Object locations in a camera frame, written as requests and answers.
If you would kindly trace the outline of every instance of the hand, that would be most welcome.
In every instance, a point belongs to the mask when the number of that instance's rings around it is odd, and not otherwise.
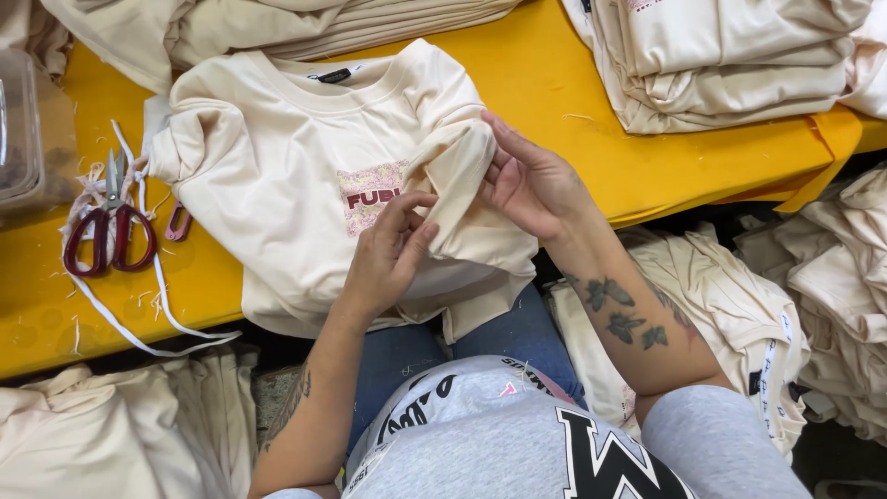
[[[565,224],[588,210],[597,210],[566,160],[525,139],[491,111],[482,111],[481,117],[498,142],[481,184],[482,199],[543,242],[561,235]]]
[[[347,313],[375,319],[410,287],[416,267],[440,229],[437,224],[426,224],[413,209],[430,208],[435,202],[436,195],[419,191],[395,196],[375,225],[360,234],[345,286],[336,300]]]

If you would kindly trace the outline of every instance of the forearm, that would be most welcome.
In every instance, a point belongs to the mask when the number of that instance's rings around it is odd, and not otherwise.
[[[345,457],[354,412],[365,317],[339,302],[259,450],[249,498],[283,488],[332,484]]]
[[[641,416],[647,402],[682,386],[730,386],[698,329],[640,274],[599,210],[565,224],[546,249],[582,300],[616,370],[638,394]]]

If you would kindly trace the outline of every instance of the neckline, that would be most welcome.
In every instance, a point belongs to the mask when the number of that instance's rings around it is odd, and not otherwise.
[[[261,51],[247,52],[247,56],[262,74],[263,79],[285,100],[307,111],[321,114],[339,114],[358,111],[375,101],[393,93],[404,73],[418,60],[431,45],[419,38],[397,54],[373,59],[347,60],[341,62],[296,62],[271,59]],[[351,89],[336,83],[321,83],[307,77],[290,79],[286,75],[325,74],[343,67],[374,65],[376,71],[385,65],[381,76],[368,80],[362,88]],[[354,72],[351,78],[360,78]]]

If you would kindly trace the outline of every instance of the clear plastic container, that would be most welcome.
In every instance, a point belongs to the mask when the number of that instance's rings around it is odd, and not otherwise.
[[[0,227],[79,193],[74,107],[25,52],[0,51]]]

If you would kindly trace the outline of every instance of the yellow tabletop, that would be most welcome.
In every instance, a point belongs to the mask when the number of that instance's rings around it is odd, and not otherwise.
[[[502,20],[426,39],[466,67],[488,107],[572,162],[614,226],[723,199],[797,201],[815,195],[820,188],[816,183],[828,182],[857,146],[887,147],[885,122],[860,120],[843,107],[728,130],[628,136],[609,106],[592,54],[573,32],[558,0],[537,0]],[[336,59],[390,55],[407,43]],[[109,146],[117,147],[112,118],[138,150],[149,92],[81,44],[70,54],[61,86],[77,103],[82,171],[91,162],[104,161]],[[148,205],[168,192],[149,180]],[[159,254],[172,313],[191,328],[241,317],[242,266],[197,223],[184,242],[163,240],[171,206],[167,201],[157,209],[153,226],[163,249]],[[81,292],[67,297],[75,286],[62,274],[57,231],[66,213],[67,207],[60,207],[42,222],[0,233],[0,377],[130,346]],[[155,319],[147,304],[158,291],[150,268],[140,273],[112,270],[87,281],[143,341],[176,334],[162,314]],[[78,327],[80,343],[74,352]]]

